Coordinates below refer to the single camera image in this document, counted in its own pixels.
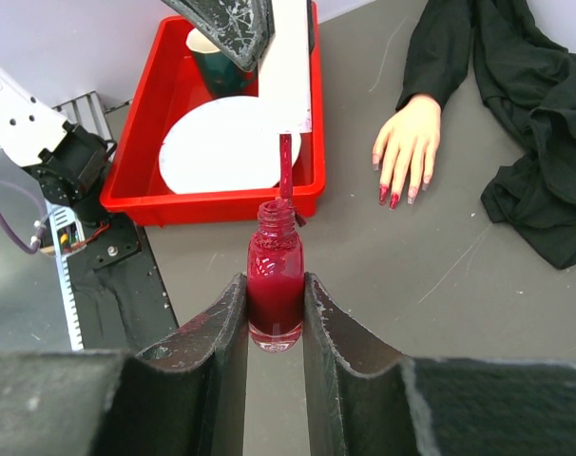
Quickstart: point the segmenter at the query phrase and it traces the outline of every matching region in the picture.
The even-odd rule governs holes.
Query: glass bottle
[[[248,249],[250,334],[266,352],[284,352],[300,338],[305,269],[295,210],[287,199],[263,203]]]

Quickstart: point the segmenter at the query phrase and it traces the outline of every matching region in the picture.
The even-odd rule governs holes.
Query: black fabric
[[[397,108],[428,93],[444,107],[467,75],[525,156],[481,200],[550,264],[576,263],[576,54],[535,26],[526,0],[429,0],[414,30]]]

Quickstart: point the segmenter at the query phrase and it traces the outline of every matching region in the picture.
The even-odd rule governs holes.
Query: white plate
[[[221,98],[188,112],[170,129],[159,155],[174,193],[271,188],[279,182],[278,117],[256,97]],[[300,135],[292,135],[292,163]]]

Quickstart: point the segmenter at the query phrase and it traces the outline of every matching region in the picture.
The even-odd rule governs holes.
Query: mannequin hand
[[[395,209],[409,167],[411,183],[408,203],[414,203],[422,180],[423,190],[427,189],[440,144],[441,111],[440,105],[429,95],[414,95],[379,131],[373,148],[373,168],[378,170],[383,159],[379,181],[380,204],[385,204],[391,187],[390,209]]]

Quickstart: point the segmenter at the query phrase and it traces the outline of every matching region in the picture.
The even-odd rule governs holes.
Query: white bracket
[[[271,0],[271,4],[276,33],[259,63],[259,98],[276,111],[281,122],[278,133],[311,133],[307,1]]]
[[[0,146],[20,167],[41,162],[67,135],[67,118],[37,100],[0,68]]]

